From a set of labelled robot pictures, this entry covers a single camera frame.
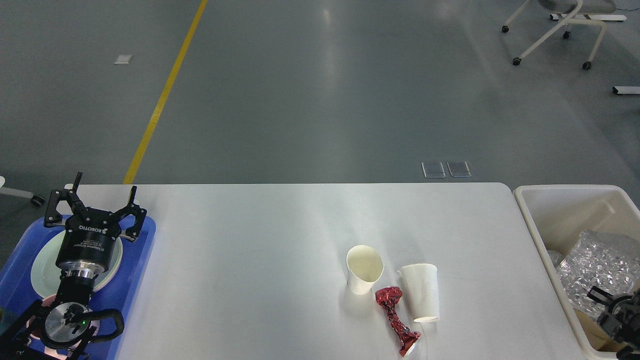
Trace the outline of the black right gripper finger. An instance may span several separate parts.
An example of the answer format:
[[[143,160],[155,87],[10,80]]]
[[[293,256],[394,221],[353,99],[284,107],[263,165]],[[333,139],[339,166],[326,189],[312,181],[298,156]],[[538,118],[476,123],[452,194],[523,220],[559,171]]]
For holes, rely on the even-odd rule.
[[[603,306],[612,306],[616,300],[613,294],[596,285],[593,285],[587,292],[587,298]]]

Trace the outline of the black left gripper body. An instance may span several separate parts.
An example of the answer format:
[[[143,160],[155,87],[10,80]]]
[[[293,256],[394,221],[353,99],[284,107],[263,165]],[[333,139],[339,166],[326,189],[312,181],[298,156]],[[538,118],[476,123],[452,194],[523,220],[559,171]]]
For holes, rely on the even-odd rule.
[[[55,265],[64,271],[70,271],[77,264],[89,265],[95,274],[110,271],[115,244],[121,231],[118,221],[104,216],[99,216],[96,222],[88,224],[78,216],[68,217]]]

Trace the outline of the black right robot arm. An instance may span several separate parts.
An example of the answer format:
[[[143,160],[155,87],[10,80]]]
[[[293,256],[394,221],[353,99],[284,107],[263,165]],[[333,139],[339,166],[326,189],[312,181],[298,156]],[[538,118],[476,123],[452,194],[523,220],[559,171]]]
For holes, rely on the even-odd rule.
[[[612,295],[609,292],[592,286],[587,297],[595,303],[605,306],[596,323],[619,344],[626,344],[617,351],[618,360],[638,360],[640,358],[640,292],[632,295]]]

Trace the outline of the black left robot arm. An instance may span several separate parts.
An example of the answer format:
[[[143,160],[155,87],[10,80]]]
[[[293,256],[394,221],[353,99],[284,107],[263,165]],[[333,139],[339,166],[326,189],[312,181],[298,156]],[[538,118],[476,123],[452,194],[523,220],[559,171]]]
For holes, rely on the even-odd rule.
[[[34,332],[45,348],[68,350],[67,358],[77,360],[89,344],[112,341],[125,330],[121,310],[92,310],[90,301],[98,276],[111,268],[119,240],[133,243],[141,235],[147,210],[135,203],[136,186],[115,212],[87,207],[78,196],[82,176],[77,174],[70,189],[50,192],[43,226],[63,229],[55,258],[60,283],[50,304],[34,300],[1,333],[3,360],[52,360],[52,353],[30,346]]]

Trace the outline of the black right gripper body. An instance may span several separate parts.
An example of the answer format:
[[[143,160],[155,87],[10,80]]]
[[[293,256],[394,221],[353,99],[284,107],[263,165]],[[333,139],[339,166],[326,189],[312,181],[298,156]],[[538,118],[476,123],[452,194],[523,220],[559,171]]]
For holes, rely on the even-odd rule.
[[[639,298],[631,295],[602,296],[605,310],[598,317],[599,327],[614,341],[639,340]]]

